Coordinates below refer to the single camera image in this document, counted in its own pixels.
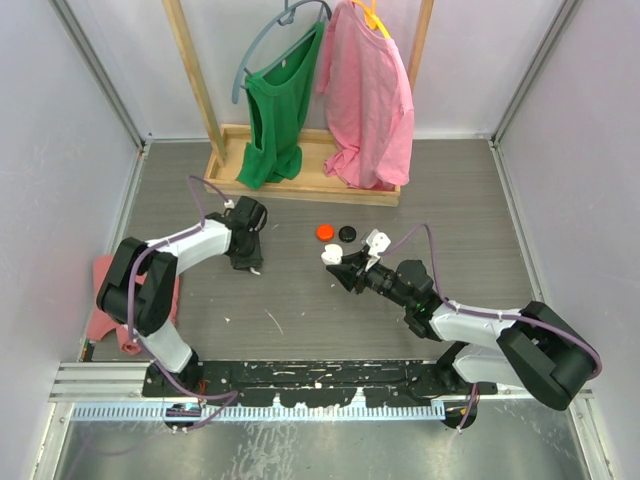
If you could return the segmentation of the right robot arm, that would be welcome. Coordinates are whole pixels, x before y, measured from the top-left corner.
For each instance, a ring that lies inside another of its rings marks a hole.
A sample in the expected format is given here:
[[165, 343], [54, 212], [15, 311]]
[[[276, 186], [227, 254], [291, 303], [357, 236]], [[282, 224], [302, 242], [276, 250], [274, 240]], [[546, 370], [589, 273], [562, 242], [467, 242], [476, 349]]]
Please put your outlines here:
[[542, 302], [507, 311], [474, 309], [440, 297], [420, 260], [390, 269], [366, 249], [346, 255], [335, 245], [325, 248], [321, 260], [347, 291], [370, 289], [402, 307], [417, 337], [461, 344], [454, 359], [438, 370], [449, 393], [462, 393], [474, 383], [500, 383], [524, 388], [543, 405], [562, 411], [602, 369], [595, 349]]

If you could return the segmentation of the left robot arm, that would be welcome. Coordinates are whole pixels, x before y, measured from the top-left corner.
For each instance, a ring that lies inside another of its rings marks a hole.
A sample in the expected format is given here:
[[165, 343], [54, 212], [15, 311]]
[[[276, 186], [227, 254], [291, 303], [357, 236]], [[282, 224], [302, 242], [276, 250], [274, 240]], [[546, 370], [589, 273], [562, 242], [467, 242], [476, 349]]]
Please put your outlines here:
[[194, 226], [161, 239], [121, 241], [96, 296], [97, 308], [125, 325], [166, 370], [164, 383], [178, 396], [200, 384], [197, 355], [170, 319], [175, 281], [186, 270], [217, 256], [235, 270], [262, 267], [259, 234], [266, 207], [242, 196], [222, 213], [213, 212]]

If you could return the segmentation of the orange earbud case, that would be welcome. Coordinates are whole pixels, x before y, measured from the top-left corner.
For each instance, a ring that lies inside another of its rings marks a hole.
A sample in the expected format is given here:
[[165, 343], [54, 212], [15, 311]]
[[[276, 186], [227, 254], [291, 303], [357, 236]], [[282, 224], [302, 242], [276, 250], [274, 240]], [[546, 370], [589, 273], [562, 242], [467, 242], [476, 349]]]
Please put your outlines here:
[[335, 236], [335, 229], [329, 224], [319, 225], [316, 229], [316, 237], [322, 242], [329, 242]]

